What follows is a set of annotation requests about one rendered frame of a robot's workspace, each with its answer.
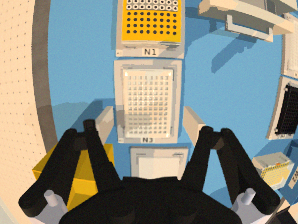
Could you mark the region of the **blue flat mat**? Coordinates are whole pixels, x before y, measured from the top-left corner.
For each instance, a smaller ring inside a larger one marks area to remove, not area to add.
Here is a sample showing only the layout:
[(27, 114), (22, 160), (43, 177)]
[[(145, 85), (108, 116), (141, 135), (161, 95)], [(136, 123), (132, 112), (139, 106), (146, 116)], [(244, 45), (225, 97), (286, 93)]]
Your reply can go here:
[[(282, 35), (273, 42), (225, 31), (225, 20), (198, 16), (202, 0), (185, 0), (184, 59), (116, 57), (118, 0), (51, 0), (48, 26), (48, 75), (58, 142), (69, 128), (84, 132), (83, 120), (94, 119), (113, 106), (114, 126), (106, 144), (113, 144), (120, 180), (131, 175), (131, 146), (194, 145), (183, 126), (190, 106), (206, 126), (231, 129), (250, 160), (282, 152), (298, 139), (266, 138), (281, 74)], [(182, 60), (177, 143), (118, 143), (114, 60)]]

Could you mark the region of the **beige rectangular box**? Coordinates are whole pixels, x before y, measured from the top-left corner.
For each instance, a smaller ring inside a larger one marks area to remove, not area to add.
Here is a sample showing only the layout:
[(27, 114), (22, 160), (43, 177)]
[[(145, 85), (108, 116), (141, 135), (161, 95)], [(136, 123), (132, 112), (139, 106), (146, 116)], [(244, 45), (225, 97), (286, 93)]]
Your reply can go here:
[(225, 31), (266, 42), (273, 42), (273, 35), (294, 33), (294, 24), (277, 16), (294, 11), (298, 11), (296, 0), (203, 0), (198, 5), (198, 16), (225, 20)]

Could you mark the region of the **yellow open-top bin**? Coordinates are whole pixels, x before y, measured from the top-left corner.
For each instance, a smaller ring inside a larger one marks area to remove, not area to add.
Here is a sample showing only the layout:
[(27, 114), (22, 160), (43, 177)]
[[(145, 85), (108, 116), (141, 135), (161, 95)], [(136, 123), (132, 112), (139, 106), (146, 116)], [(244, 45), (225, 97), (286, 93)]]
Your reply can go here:
[[(46, 165), (49, 157), (51, 156), (51, 153), (55, 149), (55, 146), (32, 169), (32, 172), (36, 180), (39, 178), (44, 166)], [(109, 161), (112, 162), (114, 165), (113, 144), (105, 143), (103, 147), (106, 151)], [(94, 181), (88, 150), (81, 150), (80, 159), (78, 161), (74, 176), (75, 177), (71, 187), (68, 204), (66, 206), (68, 208), (68, 211), (72, 210), (74, 207), (86, 201), (98, 192), (96, 183)]]

